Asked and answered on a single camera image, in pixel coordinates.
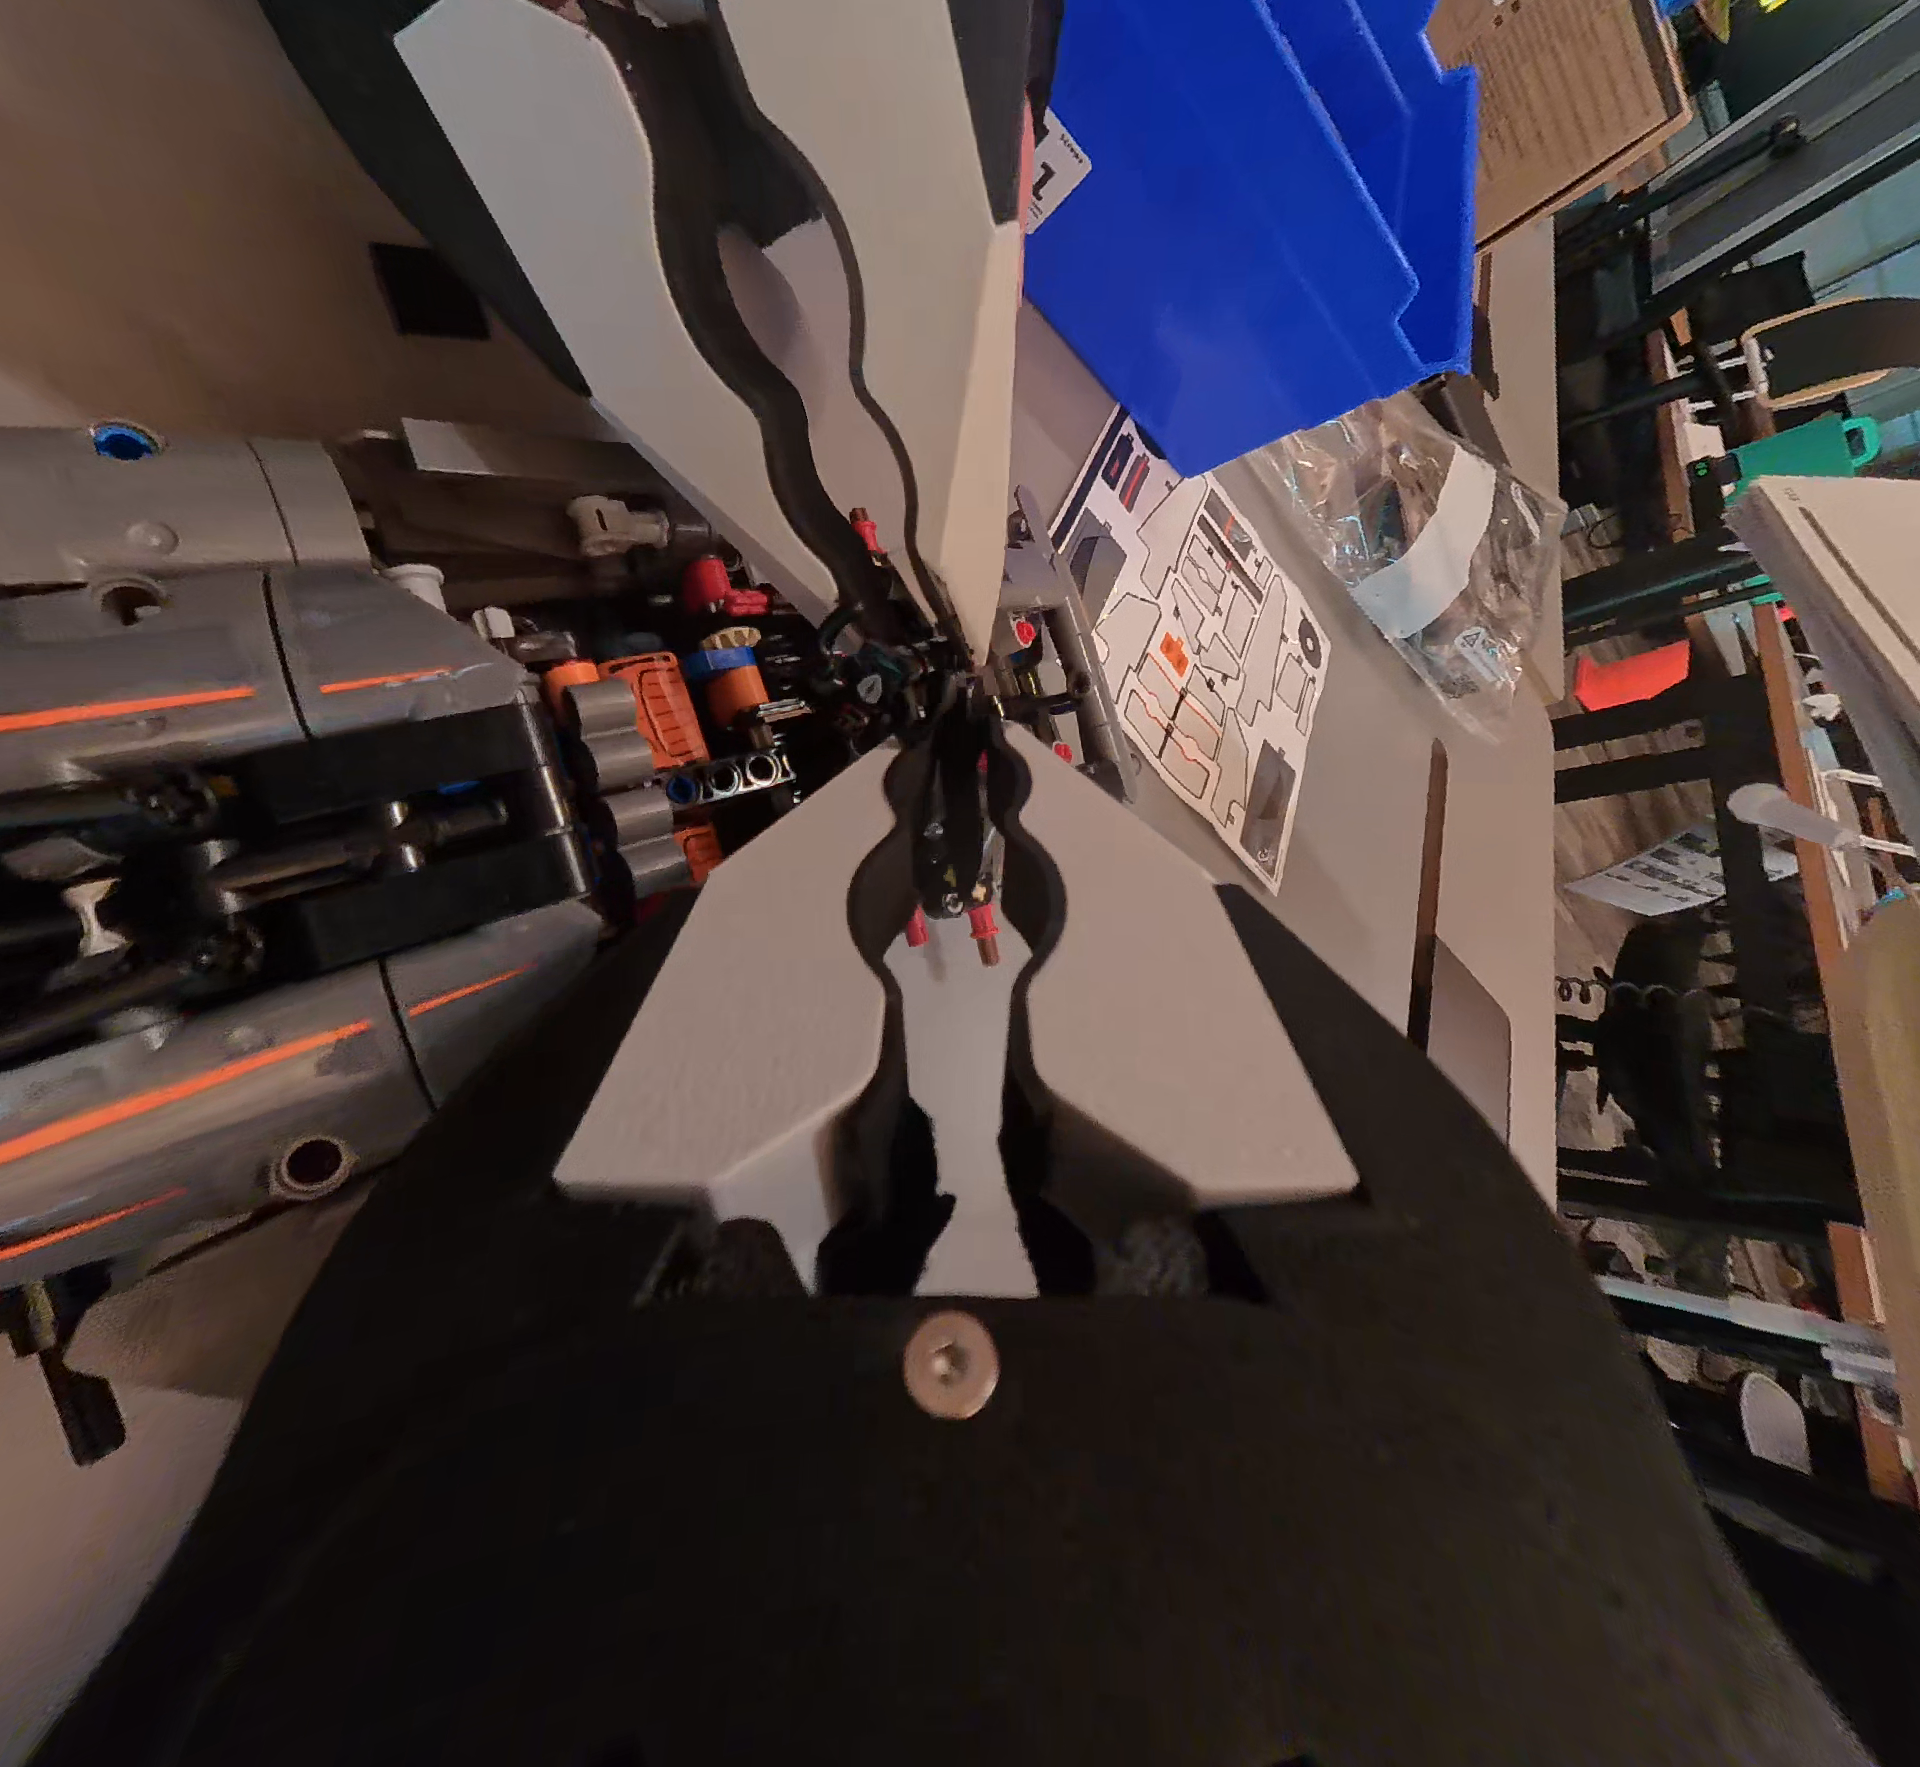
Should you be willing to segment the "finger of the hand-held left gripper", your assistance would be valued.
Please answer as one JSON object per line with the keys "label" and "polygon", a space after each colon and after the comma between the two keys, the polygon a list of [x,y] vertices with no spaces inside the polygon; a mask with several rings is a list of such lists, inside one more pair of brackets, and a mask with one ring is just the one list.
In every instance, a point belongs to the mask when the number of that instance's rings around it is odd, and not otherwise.
{"label": "finger of the hand-held left gripper", "polygon": [[806,612],[862,612],[798,386],[744,326],[717,158],[659,24],[441,0],[397,51],[598,410]]}
{"label": "finger of the hand-held left gripper", "polygon": [[898,550],[986,652],[1013,500],[1033,0],[709,0],[848,276],[848,390],[902,476]]}

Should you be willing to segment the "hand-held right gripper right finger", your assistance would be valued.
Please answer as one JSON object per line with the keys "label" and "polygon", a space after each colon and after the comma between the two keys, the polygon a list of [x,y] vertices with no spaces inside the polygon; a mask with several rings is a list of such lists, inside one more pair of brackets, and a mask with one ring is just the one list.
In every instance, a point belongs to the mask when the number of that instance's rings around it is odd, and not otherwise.
{"label": "hand-held right gripper right finger", "polygon": [[1219,879],[1029,728],[997,731],[1006,1012],[1000,1165],[1036,1294],[1093,1294],[1144,1229],[1361,1192]]}

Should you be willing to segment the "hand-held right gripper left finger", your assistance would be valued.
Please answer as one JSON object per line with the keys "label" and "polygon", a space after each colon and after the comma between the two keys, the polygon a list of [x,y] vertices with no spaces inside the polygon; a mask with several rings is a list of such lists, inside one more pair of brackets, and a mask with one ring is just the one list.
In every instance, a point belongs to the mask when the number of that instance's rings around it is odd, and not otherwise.
{"label": "hand-held right gripper left finger", "polygon": [[575,1200],[768,1227],[806,1288],[912,1294],[953,1216],[887,949],[934,741],[877,750],[701,890],[554,1165]]}

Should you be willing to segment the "black lego steering wheel assembly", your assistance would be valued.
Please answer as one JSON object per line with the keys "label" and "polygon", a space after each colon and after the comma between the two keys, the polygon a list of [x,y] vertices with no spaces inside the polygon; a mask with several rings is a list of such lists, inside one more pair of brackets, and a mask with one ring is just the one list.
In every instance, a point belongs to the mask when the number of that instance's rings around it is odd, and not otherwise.
{"label": "black lego steering wheel assembly", "polygon": [[924,949],[934,924],[962,924],[986,970],[1004,958],[1004,832],[992,800],[997,731],[997,701],[977,681],[957,681],[902,735],[887,772],[910,874],[902,937],[910,949]]}

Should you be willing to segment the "grey black lego car model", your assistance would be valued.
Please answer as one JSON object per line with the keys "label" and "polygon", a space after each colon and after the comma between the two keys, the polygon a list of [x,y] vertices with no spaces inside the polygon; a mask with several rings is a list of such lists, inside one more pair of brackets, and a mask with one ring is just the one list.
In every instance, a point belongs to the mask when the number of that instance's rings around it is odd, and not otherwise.
{"label": "grey black lego car model", "polygon": [[924,657],[827,649],[614,459],[459,540],[408,442],[4,435],[4,1335],[68,1456],[124,1449],[118,1309],[224,1243],[181,1390],[240,1403],[332,1200],[398,1175],[377,1302],[520,1274],[571,1137],[533,1044],[601,945],[880,745]]}

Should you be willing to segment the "lego sticker sheet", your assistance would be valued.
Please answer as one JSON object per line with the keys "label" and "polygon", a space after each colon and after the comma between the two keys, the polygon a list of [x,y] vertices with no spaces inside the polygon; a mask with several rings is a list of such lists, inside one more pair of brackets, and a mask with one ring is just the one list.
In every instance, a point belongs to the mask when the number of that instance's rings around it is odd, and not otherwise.
{"label": "lego sticker sheet", "polygon": [[1047,528],[1117,728],[1278,890],[1333,642],[1229,490],[1180,476],[1117,408]]}

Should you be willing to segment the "clear bag of lego parts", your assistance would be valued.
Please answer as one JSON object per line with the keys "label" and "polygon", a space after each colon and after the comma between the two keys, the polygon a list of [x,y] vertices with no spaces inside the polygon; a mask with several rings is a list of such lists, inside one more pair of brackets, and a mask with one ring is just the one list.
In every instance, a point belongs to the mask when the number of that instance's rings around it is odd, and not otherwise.
{"label": "clear bag of lego parts", "polygon": [[1546,630],[1566,500],[1409,390],[1244,463],[1430,701],[1495,745]]}

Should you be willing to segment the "black square pad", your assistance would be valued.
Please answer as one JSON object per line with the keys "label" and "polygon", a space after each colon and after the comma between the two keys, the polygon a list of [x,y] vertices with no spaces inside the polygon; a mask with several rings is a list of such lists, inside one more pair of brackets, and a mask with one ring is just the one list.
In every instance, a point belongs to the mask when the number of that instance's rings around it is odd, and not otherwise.
{"label": "black square pad", "polygon": [[370,276],[398,336],[412,342],[495,342],[486,300],[424,241],[370,241]]}

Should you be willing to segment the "blue storage bin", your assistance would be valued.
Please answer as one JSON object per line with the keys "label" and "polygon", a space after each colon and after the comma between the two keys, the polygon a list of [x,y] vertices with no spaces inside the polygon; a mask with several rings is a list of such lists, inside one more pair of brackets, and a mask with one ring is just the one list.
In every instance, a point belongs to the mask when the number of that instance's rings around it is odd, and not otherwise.
{"label": "blue storage bin", "polygon": [[1473,363],[1476,69],[1438,0],[1065,0],[1026,291],[1203,476]]}

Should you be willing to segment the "orange plastic object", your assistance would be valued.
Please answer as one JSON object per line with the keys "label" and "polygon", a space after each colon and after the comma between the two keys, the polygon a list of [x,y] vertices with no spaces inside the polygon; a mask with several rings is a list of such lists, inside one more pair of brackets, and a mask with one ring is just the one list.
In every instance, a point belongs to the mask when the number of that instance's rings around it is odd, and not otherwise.
{"label": "orange plastic object", "polygon": [[1580,652],[1575,673],[1570,673],[1570,701],[1589,717],[1603,717],[1603,713],[1649,704],[1684,685],[1689,673],[1695,673],[1689,642],[1653,644],[1653,649],[1618,652],[1618,657]]}

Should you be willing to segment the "brown cardboard box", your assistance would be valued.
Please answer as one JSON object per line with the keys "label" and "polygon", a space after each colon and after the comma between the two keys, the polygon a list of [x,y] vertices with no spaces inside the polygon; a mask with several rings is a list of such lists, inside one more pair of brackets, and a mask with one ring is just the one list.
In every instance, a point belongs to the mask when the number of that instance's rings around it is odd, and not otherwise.
{"label": "brown cardboard box", "polygon": [[1476,76],[1476,246],[1566,209],[1689,117],[1653,0],[1435,0],[1429,44]]}

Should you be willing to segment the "open instruction booklet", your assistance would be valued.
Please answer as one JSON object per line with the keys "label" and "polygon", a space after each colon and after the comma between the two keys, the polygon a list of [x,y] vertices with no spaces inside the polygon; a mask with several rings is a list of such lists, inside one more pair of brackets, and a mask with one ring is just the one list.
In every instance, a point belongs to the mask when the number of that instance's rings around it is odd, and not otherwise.
{"label": "open instruction booklet", "polygon": [[1920,487],[1759,476],[1728,515],[1791,604],[1906,826],[1920,817]]}

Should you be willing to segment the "green plastic box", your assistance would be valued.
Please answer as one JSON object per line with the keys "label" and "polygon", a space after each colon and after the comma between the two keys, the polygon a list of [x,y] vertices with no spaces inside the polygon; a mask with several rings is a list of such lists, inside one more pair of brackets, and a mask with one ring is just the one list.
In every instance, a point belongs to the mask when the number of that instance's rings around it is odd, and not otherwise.
{"label": "green plastic box", "polygon": [[1845,480],[1871,472],[1885,454],[1885,426],[1871,414],[1818,414],[1778,435],[1728,454],[1732,480],[1722,500],[1734,500],[1751,480],[1809,476]]}

